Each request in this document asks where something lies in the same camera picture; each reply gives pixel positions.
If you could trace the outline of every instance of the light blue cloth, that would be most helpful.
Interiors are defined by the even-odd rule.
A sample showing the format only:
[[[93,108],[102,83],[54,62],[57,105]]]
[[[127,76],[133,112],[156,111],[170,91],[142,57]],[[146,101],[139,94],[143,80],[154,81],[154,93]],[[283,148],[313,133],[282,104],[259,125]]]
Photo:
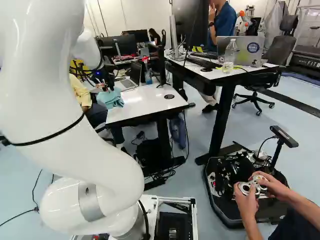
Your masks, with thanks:
[[[125,105],[124,100],[121,98],[121,90],[118,87],[114,91],[101,91],[96,96],[97,102],[103,103],[107,109],[114,107],[123,108]]]

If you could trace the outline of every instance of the silver laptop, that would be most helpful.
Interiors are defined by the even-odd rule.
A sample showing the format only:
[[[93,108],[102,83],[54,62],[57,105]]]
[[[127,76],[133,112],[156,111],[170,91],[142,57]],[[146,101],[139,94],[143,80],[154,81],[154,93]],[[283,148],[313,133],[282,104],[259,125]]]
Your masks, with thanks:
[[[239,49],[234,61],[235,65],[260,67],[261,58],[265,44],[265,37],[261,36],[217,36],[218,60],[220,63],[225,61],[225,52],[231,39]]]
[[[129,89],[134,89],[139,86],[142,74],[142,65],[138,62],[131,63],[130,76],[125,79],[117,78],[114,80],[114,86],[121,89],[121,91],[126,91]]]

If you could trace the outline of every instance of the man in blue shirt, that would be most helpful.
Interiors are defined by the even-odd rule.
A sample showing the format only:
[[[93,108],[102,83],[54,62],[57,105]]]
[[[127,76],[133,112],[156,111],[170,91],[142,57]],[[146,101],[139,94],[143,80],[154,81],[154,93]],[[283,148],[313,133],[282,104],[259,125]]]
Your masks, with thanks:
[[[226,0],[210,0],[209,27],[207,49],[217,52],[217,36],[233,36],[237,21],[236,11]],[[216,89],[205,89],[200,93],[208,105],[202,110],[210,113],[217,110],[219,104],[216,99]]]

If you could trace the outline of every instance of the person in yellow shirt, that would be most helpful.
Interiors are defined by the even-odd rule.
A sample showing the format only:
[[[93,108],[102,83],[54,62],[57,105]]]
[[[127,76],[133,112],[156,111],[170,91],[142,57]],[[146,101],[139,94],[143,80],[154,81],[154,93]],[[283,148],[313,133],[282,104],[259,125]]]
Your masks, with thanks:
[[[91,126],[95,129],[102,123],[106,122],[108,110],[92,102],[89,90],[83,85],[83,83],[73,74],[69,75],[71,86],[74,90],[75,97],[79,102],[86,118],[88,119]],[[124,134],[121,127],[111,127],[111,133],[113,135],[116,147],[121,149],[123,152],[128,153],[124,147]]]

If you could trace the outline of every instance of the plastic bottle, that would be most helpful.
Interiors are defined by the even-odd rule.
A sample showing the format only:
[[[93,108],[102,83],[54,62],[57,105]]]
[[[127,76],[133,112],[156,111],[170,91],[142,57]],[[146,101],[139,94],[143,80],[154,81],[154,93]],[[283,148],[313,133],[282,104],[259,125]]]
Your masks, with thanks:
[[[145,65],[145,69],[146,69],[144,76],[145,76],[145,83],[147,85],[152,84],[151,69],[148,69],[148,59],[149,59],[149,57],[144,57],[142,59],[142,61],[144,62],[144,65]]]
[[[232,71],[237,54],[238,47],[236,44],[236,39],[233,38],[225,49],[224,63],[222,66],[223,73],[229,74]]]

